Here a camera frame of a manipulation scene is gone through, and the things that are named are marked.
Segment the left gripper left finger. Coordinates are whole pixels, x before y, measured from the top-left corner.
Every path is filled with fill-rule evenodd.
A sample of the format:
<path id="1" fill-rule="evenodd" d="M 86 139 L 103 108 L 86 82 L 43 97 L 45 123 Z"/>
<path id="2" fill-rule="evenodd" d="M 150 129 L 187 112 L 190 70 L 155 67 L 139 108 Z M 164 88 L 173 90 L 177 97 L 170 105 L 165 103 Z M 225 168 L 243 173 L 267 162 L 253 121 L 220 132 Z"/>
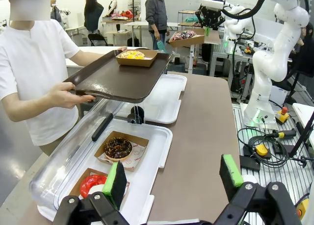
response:
<path id="1" fill-rule="evenodd" d="M 103 188 L 83 199 L 68 195 L 63 198 L 53 220 L 54 225 L 127 225 L 120 206 L 127 186 L 124 167 L 115 162 Z"/>

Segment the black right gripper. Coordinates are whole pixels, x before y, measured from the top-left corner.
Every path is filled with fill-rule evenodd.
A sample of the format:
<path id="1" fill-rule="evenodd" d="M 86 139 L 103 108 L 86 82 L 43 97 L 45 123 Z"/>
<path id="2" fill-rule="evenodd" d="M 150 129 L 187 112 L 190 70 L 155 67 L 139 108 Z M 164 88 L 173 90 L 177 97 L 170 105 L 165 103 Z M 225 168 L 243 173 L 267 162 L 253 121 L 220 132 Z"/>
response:
<path id="1" fill-rule="evenodd" d="M 225 18 L 221 16 L 221 9 L 200 7 L 200 10 L 196 11 L 195 15 L 201 28 L 205 28 L 205 36 L 209 36 L 209 28 L 204 23 L 209 23 L 211 29 L 218 30 L 220 25 L 225 21 Z"/>

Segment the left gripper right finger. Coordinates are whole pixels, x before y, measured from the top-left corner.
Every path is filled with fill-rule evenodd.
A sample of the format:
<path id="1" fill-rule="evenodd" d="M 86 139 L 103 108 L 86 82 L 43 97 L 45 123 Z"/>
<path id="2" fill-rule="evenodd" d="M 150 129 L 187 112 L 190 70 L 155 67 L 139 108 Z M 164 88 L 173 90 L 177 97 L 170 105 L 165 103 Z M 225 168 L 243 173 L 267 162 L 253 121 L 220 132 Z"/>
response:
<path id="1" fill-rule="evenodd" d="M 257 213 L 266 225 L 300 225 L 296 208 L 281 182 L 262 187 L 245 182 L 230 154 L 221 155 L 219 175 L 229 203 L 215 225 L 239 225 L 247 213 Z"/>

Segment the person's right hand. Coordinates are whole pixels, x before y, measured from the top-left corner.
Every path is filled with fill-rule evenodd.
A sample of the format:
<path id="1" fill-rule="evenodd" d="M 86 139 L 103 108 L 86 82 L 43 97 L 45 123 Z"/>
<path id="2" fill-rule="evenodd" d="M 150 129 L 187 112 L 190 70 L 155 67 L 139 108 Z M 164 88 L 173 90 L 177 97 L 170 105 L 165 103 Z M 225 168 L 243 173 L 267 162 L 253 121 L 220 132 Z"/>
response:
<path id="1" fill-rule="evenodd" d="M 91 102 L 95 100 L 91 95 L 76 95 L 70 91 L 75 89 L 71 82 L 63 82 L 55 85 L 48 93 L 49 105 L 51 107 L 62 107 L 71 109 L 77 104 Z"/>

